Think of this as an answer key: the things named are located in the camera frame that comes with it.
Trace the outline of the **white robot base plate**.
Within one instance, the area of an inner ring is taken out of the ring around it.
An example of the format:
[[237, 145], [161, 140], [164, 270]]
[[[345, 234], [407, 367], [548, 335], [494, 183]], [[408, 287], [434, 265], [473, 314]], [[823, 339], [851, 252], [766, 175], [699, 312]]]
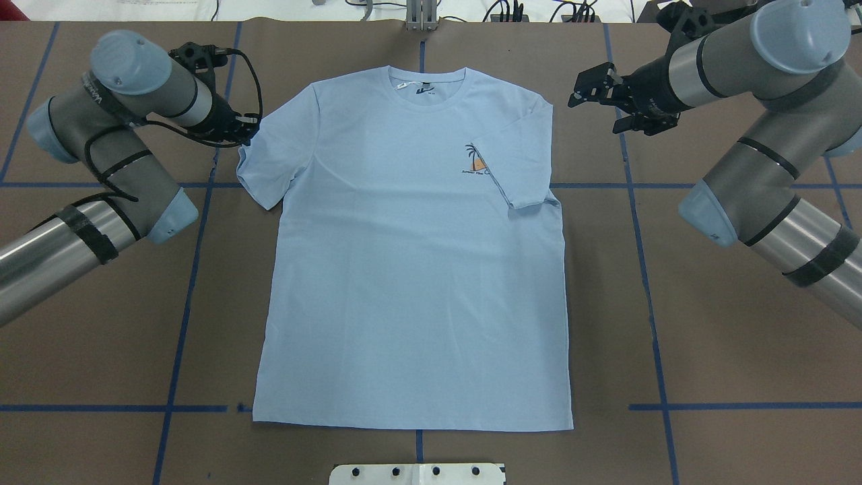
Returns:
[[329, 484], [506, 484], [504, 464], [386, 463], [342, 464]]

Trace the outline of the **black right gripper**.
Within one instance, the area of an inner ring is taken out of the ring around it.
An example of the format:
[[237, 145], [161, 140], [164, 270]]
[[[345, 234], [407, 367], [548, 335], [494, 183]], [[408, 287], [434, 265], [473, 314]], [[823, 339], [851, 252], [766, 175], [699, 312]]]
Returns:
[[676, 128], [682, 102], [672, 91], [669, 65], [669, 61], [652, 61], [623, 76], [619, 85], [616, 85], [616, 66], [612, 62], [595, 65], [576, 77], [568, 107], [585, 102], [607, 104], [610, 99], [628, 114], [615, 121], [613, 134], [633, 131], [653, 136]]

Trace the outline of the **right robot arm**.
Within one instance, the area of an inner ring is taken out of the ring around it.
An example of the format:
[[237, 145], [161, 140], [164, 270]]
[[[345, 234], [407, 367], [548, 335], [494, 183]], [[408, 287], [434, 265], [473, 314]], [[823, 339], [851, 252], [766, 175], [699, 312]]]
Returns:
[[613, 132], [658, 135], [684, 111], [749, 93], [764, 114], [678, 206], [720, 246], [740, 242], [860, 326], [860, 236], [806, 202], [793, 184], [818, 159], [860, 148], [861, 82], [844, 61], [849, 1], [764, 1], [718, 25], [684, 2], [660, 9], [662, 57], [622, 75], [612, 62], [576, 77], [569, 107], [624, 112]]

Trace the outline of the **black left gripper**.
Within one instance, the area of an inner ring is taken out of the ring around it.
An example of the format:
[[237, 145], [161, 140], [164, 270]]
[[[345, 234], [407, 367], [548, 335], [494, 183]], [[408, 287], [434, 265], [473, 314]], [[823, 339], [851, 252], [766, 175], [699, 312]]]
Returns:
[[227, 101], [215, 101], [205, 120], [205, 140], [250, 146], [259, 128], [261, 114], [240, 114], [233, 110]]

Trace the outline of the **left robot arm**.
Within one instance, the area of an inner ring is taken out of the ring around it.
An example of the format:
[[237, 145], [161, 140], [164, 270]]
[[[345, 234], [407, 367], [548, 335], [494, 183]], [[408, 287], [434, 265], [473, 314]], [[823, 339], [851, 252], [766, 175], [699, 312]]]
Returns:
[[246, 146], [262, 112], [240, 113], [215, 70], [235, 47], [185, 43], [170, 51], [131, 30], [102, 36], [80, 83], [26, 121], [60, 162], [80, 163], [102, 187], [2, 248], [2, 324], [12, 322], [142, 239], [160, 245], [198, 218], [197, 206], [137, 134], [158, 126], [203, 146]]

